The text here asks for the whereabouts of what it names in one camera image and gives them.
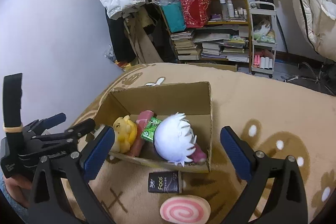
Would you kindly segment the person's left hand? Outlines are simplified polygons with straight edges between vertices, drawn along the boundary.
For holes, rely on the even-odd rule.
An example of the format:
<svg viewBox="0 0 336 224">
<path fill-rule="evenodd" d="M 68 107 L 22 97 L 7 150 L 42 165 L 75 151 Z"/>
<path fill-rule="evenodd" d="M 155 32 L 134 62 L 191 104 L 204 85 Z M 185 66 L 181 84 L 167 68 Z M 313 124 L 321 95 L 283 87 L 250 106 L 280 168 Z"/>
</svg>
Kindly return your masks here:
<svg viewBox="0 0 336 224">
<path fill-rule="evenodd" d="M 20 174 L 6 178 L 3 176 L 5 186 L 9 195 L 26 209 L 29 207 L 29 200 L 24 196 L 22 189 L 30 190 L 32 182 Z"/>
</svg>

